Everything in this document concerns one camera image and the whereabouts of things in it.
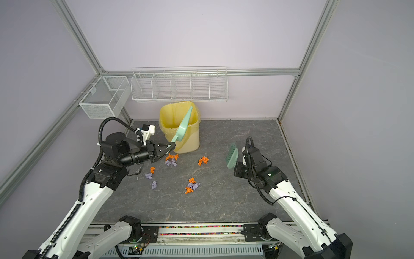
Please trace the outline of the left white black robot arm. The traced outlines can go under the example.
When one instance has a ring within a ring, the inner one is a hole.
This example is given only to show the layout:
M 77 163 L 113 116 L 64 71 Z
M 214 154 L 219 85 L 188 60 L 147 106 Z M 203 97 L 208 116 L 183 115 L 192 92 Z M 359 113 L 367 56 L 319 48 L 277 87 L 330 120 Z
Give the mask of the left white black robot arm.
M 155 163 L 182 140 L 179 128 L 169 142 L 150 140 L 141 128 L 132 128 L 116 117 L 106 118 L 98 129 L 100 152 L 79 187 L 78 199 L 52 235 L 25 259 L 98 259 L 123 241 L 140 241 L 144 231 L 140 219 L 123 216 L 113 227 L 91 240 L 81 240 L 100 208 L 129 175 L 129 167 Z

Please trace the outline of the green plastic dustpan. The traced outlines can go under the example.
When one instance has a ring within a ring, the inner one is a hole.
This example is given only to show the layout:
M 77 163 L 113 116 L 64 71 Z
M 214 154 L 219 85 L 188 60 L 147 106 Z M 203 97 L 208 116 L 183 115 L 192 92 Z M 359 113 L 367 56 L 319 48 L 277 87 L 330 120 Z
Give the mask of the green plastic dustpan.
M 193 111 L 193 107 L 191 106 L 189 108 L 188 112 L 186 113 L 186 115 L 184 116 L 183 120 L 181 121 L 179 127 L 177 128 L 177 131 L 176 131 L 174 137 L 172 138 L 172 142 L 177 142 L 177 141 L 182 141 L 183 140 L 183 138 L 186 134 L 188 125 L 189 125 L 189 121 L 190 121 L 190 118 L 191 118 L 192 111 Z

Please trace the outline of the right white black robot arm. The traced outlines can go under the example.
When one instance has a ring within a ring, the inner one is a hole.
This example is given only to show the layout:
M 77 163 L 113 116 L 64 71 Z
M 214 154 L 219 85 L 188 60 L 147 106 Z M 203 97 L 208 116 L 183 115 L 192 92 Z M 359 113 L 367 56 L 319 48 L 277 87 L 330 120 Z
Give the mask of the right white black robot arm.
M 242 149 L 243 159 L 235 163 L 234 176 L 246 179 L 269 205 L 278 204 L 295 222 L 296 228 L 268 213 L 258 220 L 265 239 L 276 239 L 302 259 L 349 259 L 352 240 L 337 233 L 311 208 L 282 172 L 255 147 L 247 137 Z

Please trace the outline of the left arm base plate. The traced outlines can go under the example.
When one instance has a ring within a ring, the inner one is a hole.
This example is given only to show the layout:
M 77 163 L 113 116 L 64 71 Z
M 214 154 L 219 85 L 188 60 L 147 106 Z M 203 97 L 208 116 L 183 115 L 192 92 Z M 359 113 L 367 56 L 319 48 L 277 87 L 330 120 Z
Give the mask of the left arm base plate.
M 160 227 L 156 225 L 133 227 L 130 237 L 125 242 L 130 244 L 156 243 L 159 230 Z

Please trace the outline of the green hand brush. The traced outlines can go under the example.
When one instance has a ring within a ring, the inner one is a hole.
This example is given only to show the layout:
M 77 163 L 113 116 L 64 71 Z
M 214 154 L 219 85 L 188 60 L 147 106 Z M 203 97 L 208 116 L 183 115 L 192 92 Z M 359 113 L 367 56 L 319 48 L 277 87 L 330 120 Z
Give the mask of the green hand brush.
M 226 156 L 226 165 L 228 169 L 232 169 L 236 166 L 239 156 L 239 150 L 235 143 L 232 143 L 229 148 L 229 152 Z

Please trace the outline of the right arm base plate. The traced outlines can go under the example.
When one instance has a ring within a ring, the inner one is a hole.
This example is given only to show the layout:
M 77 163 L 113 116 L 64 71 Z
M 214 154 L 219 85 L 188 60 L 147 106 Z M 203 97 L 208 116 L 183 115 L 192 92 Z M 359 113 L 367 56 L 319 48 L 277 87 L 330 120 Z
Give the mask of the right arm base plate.
M 244 224 L 241 233 L 247 242 L 268 241 L 271 239 L 267 230 L 261 224 Z

